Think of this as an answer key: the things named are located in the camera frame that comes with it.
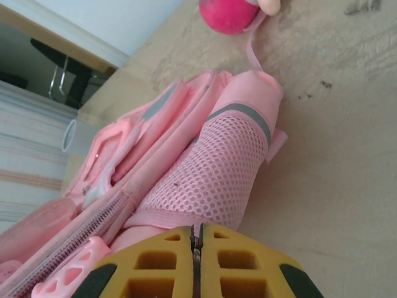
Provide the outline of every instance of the floor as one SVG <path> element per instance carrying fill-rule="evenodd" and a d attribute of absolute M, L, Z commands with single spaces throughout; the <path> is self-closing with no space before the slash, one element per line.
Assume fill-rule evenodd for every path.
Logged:
<path fill-rule="evenodd" d="M 80 110 L 104 125 L 176 78 L 250 68 L 186 1 Z M 397 2 L 285 0 L 254 48 L 285 88 L 290 137 L 261 168 L 240 231 L 297 259 L 325 297 L 394 297 L 397 266 Z M 64 185 L 82 159 L 69 159 Z"/>

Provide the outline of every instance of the pink toy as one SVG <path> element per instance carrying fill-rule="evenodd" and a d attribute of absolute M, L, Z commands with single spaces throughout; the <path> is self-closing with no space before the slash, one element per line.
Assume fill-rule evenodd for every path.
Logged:
<path fill-rule="evenodd" d="M 258 10 L 274 16 L 280 0 L 200 0 L 200 13 L 211 29 L 224 34 L 238 34 L 254 20 Z"/>

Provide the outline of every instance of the pink mesh pocket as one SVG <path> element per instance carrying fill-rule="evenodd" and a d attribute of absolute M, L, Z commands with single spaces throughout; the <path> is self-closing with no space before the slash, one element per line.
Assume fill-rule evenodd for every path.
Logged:
<path fill-rule="evenodd" d="M 268 149 L 264 131 L 245 113 L 226 111 L 209 120 L 191 146 L 124 227 L 200 222 L 238 227 Z"/>

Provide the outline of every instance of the gray reflective strip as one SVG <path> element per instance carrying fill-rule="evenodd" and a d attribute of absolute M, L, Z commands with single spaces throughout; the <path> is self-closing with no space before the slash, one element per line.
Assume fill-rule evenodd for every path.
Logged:
<path fill-rule="evenodd" d="M 168 99 L 171 98 L 172 94 L 175 92 L 175 90 L 178 88 L 179 84 L 175 84 L 173 87 L 169 88 L 167 92 L 164 93 L 163 96 L 161 96 L 157 101 L 155 101 L 147 110 L 146 112 L 142 115 L 141 119 L 144 120 L 149 120 L 152 118 L 155 114 L 157 114 L 166 104 Z"/>
<path fill-rule="evenodd" d="M 230 104 L 226 107 L 223 107 L 220 110 L 217 110 L 215 113 L 211 114 L 207 121 L 222 114 L 225 111 L 230 111 L 230 110 L 234 110 L 234 111 L 239 111 L 242 112 L 248 116 L 250 116 L 252 118 L 253 121 L 255 121 L 259 127 L 262 129 L 263 133 L 266 136 L 266 140 L 267 140 L 267 146 L 270 146 L 270 143 L 272 142 L 272 132 L 270 131 L 270 127 L 267 124 L 266 120 L 263 119 L 263 117 L 257 112 L 255 111 L 252 107 L 246 106 L 244 104 Z"/>
<path fill-rule="evenodd" d="M 199 137 L 195 137 L 189 144 L 193 144 L 193 143 L 197 142 L 197 140 L 199 140 Z"/>

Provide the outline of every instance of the pink backpack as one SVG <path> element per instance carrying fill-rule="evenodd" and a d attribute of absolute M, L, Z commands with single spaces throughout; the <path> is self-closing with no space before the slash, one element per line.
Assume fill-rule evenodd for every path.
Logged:
<path fill-rule="evenodd" d="M 282 96 L 261 70 L 208 70 L 103 128 L 65 196 L 0 235 L 0 297 L 71 297 L 101 258 L 144 238 L 237 228 L 260 165 L 287 140 Z"/>

